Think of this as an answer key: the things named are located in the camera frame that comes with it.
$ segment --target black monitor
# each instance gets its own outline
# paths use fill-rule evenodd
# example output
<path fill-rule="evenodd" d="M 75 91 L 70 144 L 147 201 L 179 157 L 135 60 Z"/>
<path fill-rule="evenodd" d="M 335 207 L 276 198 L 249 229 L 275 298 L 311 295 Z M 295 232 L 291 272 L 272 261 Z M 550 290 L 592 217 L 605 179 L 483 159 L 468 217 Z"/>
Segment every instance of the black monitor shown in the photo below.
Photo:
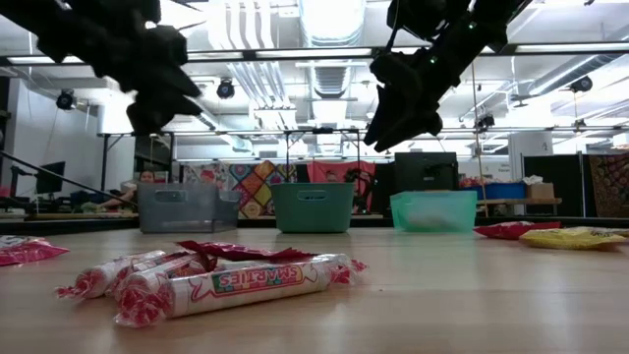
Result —
<path fill-rule="evenodd" d="M 49 163 L 41 166 L 41 168 L 47 169 L 50 172 L 63 176 L 66 170 L 66 162 L 62 161 Z M 35 188 L 38 194 L 51 194 L 61 192 L 61 189 L 63 187 L 63 180 L 43 172 L 37 173 L 36 177 L 37 184 Z"/>
<path fill-rule="evenodd" d="M 456 152 L 396 152 L 395 182 L 398 192 L 456 191 Z"/>

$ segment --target yellow candy wrapper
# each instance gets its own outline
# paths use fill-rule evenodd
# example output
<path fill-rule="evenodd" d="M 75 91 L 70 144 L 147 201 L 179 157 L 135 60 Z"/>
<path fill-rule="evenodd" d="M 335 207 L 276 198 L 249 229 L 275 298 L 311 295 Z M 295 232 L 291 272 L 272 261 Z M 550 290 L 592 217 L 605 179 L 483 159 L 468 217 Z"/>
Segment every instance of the yellow candy wrapper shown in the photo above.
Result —
<path fill-rule="evenodd" d="M 613 251 L 617 244 L 625 241 L 620 235 L 585 227 L 531 230 L 520 237 L 520 242 L 530 247 L 583 251 Z"/>

